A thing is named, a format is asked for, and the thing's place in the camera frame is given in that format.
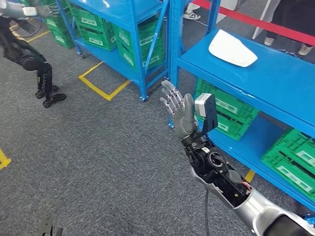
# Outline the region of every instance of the black robot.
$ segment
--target black robot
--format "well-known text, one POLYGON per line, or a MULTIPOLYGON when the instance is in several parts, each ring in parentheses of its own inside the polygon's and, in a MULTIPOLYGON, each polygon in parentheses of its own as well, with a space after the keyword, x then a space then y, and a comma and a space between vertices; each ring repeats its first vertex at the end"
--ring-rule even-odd
POLYGON ((27 21, 29 17, 45 18, 59 15, 57 6, 39 6, 38 2, 33 5, 26 7, 20 3, 0 0, 0 44, 4 50, 4 57, 19 64, 27 71, 37 71, 36 96, 38 99, 45 96, 43 106, 48 108, 56 102, 65 100, 66 95, 63 93, 52 95, 52 92, 57 91, 58 87, 52 84, 51 65, 29 43, 17 39, 10 29, 10 23, 14 21, 25 31, 35 33, 34 27, 27 21))

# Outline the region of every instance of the red barrier rope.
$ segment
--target red barrier rope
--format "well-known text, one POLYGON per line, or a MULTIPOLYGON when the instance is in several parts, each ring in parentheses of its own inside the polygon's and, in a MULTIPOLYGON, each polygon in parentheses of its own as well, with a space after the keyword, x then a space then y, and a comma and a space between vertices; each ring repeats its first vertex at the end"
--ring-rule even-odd
MULTIPOLYGON (((211 5, 209 1, 206 1, 206 0, 194 0, 193 1, 193 3, 205 8, 205 9, 210 9, 210 5, 211 5)), ((294 40, 315 46, 315 37, 310 36, 308 34, 301 33, 298 31, 288 29, 286 27, 279 26, 279 25, 276 25, 273 23, 261 21, 261 20, 255 19, 255 18, 250 17, 248 15, 245 15, 240 12, 224 8, 221 6, 219 8, 219 12, 221 14, 228 16, 228 17, 238 20, 238 21, 241 21, 241 22, 244 22, 244 23, 247 23, 247 24, 250 24, 250 25, 253 25, 256 27, 260 27, 260 28, 263 28, 265 30, 274 32, 276 34, 286 36, 288 38, 292 38, 294 40)))

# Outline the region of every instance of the crate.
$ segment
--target crate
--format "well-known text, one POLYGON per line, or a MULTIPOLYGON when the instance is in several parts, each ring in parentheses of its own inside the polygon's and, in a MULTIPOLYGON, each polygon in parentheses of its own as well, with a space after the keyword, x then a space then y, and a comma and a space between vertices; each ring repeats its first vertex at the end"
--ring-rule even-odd
MULTIPOLYGON (((196 114, 196 118, 200 121, 204 121, 203 117, 196 114)), ((252 122, 242 123, 241 121, 229 117, 227 114, 217 111, 218 127, 216 130, 229 136, 233 140, 239 141, 246 130, 252 124, 252 122)))
MULTIPOLYGON (((69 10, 69 7, 66 7, 64 11, 68 19, 68 22, 69 24, 72 24, 72 15, 69 10)), ((60 15, 57 17, 48 17, 45 18, 45 21, 46 22, 47 27, 51 31, 63 33, 67 30, 63 17, 60 15)))
MULTIPOLYGON (((130 64, 134 71, 137 71, 137 66, 135 64, 135 58, 133 52, 130 52, 128 48, 125 47, 121 42, 117 42, 118 49, 119 54, 125 59, 127 63, 130 64)), ((147 51, 145 55, 141 57, 142 66, 145 67, 147 58, 149 54, 149 51, 147 51)), ((164 62, 164 47, 160 46, 159 48, 156 48, 149 62, 148 69, 151 69, 156 66, 162 65, 164 62)))
POLYGON ((246 104, 234 96, 220 90, 201 78, 197 79, 196 97, 205 92, 215 95, 215 102, 218 111, 227 114, 239 121, 254 120, 259 112, 251 105, 246 104))
POLYGON ((110 22, 74 4, 71 4, 70 11, 76 19, 76 23, 82 28, 89 28, 98 32, 107 32, 113 27, 113 24, 110 22))
MULTIPOLYGON (((75 33, 76 36, 78 36, 79 30, 76 29, 75 33)), ((57 44, 62 45, 65 48, 73 48, 74 46, 73 41, 67 30, 63 33, 51 31, 51 34, 57 44)))
POLYGON ((296 187, 306 197, 315 201, 315 175, 305 171, 285 153, 275 148, 270 149, 261 161, 275 172, 279 174, 287 182, 296 187))
POLYGON ((271 149, 280 150, 303 168, 315 173, 315 139, 307 134, 290 128, 271 149))
POLYGON ((83 40, 92 46, 113 51, 116 46, 116 36, 113 27, 107 32, 96 31, 90 28, 79 26, 83 40))
MULTIPOLYGON (((132 52, 132 54, 134 54, 134 46, 132 45, 132 42, 131 42, 131 36, 129 32, 122 28, 119 28, 118 26, 115 26, 115 25, 113 25, 113 28, 115 30, 116 38, 117 41, 119 41, 122 44, 125 45, 125 47, 128 48, 129 52, 132 52)), ((153 28, 153 30, 150 30, 150 32, 147 34, 144 34, 144 33, 141 34, 140 33, 140 30, 139 30, 140 50, 141 50, 141 56, 144 56, 147 50, 150 50, 152 42, 153 41, 154 34, 155 34, 155 28, 153 28)), ((157 39, 154 48, 159 48, 160 46, 164 46, 162 30, 161 30, 157 35, 157 39)))
MULTIPOLYGON (((55 4, 55 5, 57 5, 56 0, 42 0, 42 4, 43 4, 43 5, 55 4)), ((61 4, 61 6, 66 8, 66 7, 69 6, 69 0, 60 0, 60 4, 61 4)))
MULTIPOLYGON (((216 129, 236 141, 239 141, 259 112, 252 106, 198 78, 195 97, 203 92, 215 95, 218 121, 216 129)), ((203 117, 196 117, 200 121, 204 120, 203 117)))
POLYGON ((17 0, 18 3, 24 4, 25 6, 31 6, 31 0, 17 0))

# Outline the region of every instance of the sneaker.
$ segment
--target sneaker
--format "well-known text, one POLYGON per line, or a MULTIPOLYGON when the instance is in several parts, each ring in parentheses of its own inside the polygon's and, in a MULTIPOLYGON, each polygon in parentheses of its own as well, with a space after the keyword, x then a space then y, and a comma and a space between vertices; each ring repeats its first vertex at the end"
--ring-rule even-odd
POLYGON ((301 47, 300 51, 298 51, 298 54, 299 55, 301 55, 301 56, 306 56, 309 52, 310 52, 310 50, 312 48, 313 48, 313 46, 307 47, 305 44, 302 44, 302 46, 301 47))
POLYGON ((274 41, 274 38, 268 38, 266 37, 265 41, 264 42, 264 45, 271 46, 271 44, 274 41))
POLYGON ((184 14, 183 17, 185 18, 185 19, 187 19, 187 20, 199 20, 199 19, 200 19, 201 15, 197 15, 193 11, 192 11, 190 13, 188 13, 188 12, 185 11, 185 13, 184 14))

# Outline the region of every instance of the blue metal shelf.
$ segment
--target blue metal shelf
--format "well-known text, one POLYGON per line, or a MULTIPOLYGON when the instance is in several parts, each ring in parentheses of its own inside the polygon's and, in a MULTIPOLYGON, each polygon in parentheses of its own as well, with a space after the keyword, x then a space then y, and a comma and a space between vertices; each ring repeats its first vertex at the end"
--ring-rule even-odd
MULTIPOLYGON (((72 3, 76 4, 87 11, 100 16, 101 18, 110 21, 116 26, 124 28, 129 31, 131 36, 131 45, 134 48, 134 56, 135 59, 136 71, 132 70, 130 65, 125 62, 121 56, 119 56, 117 49, 113 52, 107 52, 105 50, 90 46, 84 43, 82 38, 76 38, 74 33, 75 19, 73 20, 73 25, 69 25, 66 15, 63 9, 60 7, 59 0, 57 0, 57 4, 60 10, 60 14, 63 18, 63 21, 66 25, 71 38, 75 43, 77 53, 82 56, 82 52, 80 47, 83 47, 85 50, 91 53, 92 55, 99 58, 100 60, 115 69, 116 71, 121 73, 122 75, 137 84, 139 86, 141 99, 144 101, 148 96, 147 90, 153 85, 155 82, 161 79, 163 76, 168 76, 168 65, 168 55, 169 54, 169 43, 167 40, 165 63, 162 66, 158 66, 151 70, 148 70, 149 62, 153 52, 153 48, 158 38, 158 33, 160 32, 163 22, 163 17, 168 15, 167 9, 169 5, 169 0, 71 0, 72 3), (160 12, 159 18, 156 27, 153 42, 147 58, 146 66, 142 66, 142 58, 141 58, 139 34, 137 31, 137 25, 141 22, 152 17, 158 12, 160 12), (152 75, 154 72, 159 74, 155 75, 152 80, 148 81, 148 76, 152 75)), ((169 23, 167 23, 166 39, 168 38, 169 23)))
MULTIPOLYGON (((236 35, 234 36, 252 50, 258 60, 242 68, 212 56, 208 48, 218 32, 215 23, 220 0, 212 1, 206 36, 182 55, 182 15, 187 3, 187 0, 174 0, 170 4, 171 50, 168 69, 171 83, 178 87, 181 67, 315 138, 315 111, 312 100, 315 90, 314 65, 236 35)), ((218 147, 314 211, 313 202, 261 162, 260 158, 281 133, 276 126, 258 117, 239 142, 216 130, 209 135, 218 147)))
MULTIPOLYGON (((82 38, 75 39, 75 42, 80 45, 81 47, 90 52, 93 56, 98 58, 105 64, 110 66, 111 68, 138 85, 139 80, 137 74, 134 71, 129 64, 122 58, 117 48, 110 52, 91 45, 85 44, 82 38)), ((157 68, 153 68, 148 71, 148 76, 156 72, 159 68, 162 68, 164 65, 159 66, 157 68)))
POLYGON ((218 148, 233 156, 238 161, 251 168, 297 201, 315 211, 315 205, 310 199, 301 194, 294 186, 283 180, 281 176, 261 162, 261 157, 276 141, 283 130, 258 116, 240 140, 235 141, 217 130, 208 133, 209 138, 218 148))
MULTIPOLYGON (((93 12, 121 28, 130 30, 130 19, 127 12, 128 0, 71 0, 71 2, 93 12)), ((159 0, 134 0, 135 20, 139 24, 159 12, 163 2, 159 0)))
POLYGON ((246 68, 230 64, 208 52, 208 45, 217 32, 213 30, 182 55, 178 65, 315 137, 314 103, 311 99, 315 91, 315 65, 236 35, 258 60, 246 68))

